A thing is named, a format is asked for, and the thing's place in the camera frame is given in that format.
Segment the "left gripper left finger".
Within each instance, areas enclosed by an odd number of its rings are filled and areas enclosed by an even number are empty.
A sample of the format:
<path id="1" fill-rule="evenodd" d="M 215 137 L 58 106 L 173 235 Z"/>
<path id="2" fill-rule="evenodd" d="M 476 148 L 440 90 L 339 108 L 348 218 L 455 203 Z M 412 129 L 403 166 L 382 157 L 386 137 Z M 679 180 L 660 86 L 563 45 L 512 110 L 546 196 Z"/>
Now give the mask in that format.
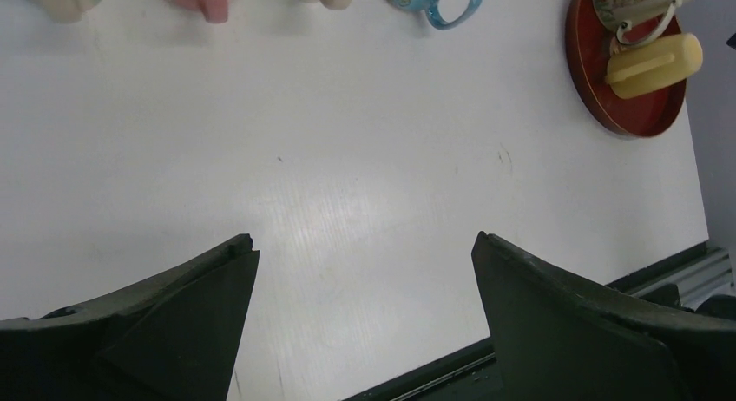
<path id="1" fill-rule="evenodd" d="M 239 234 L 101 297 L 3 320 L 2 399 L 226 399 L 259 257 Z"/>

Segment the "yellow mug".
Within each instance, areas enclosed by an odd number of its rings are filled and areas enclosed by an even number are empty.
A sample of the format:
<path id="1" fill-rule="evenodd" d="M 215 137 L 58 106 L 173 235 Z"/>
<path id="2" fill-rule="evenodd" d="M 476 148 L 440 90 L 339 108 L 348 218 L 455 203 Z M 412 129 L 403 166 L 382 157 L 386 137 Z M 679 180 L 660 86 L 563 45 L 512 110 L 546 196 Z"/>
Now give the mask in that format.
<path id="1" fill-rule="evenodd" d="M 700 70 L 703 61 L 703 49 L 694 34 L 664 36 L 613 55 L 605 83 L 621 99 L 633 99 L 686 80 Z"/>

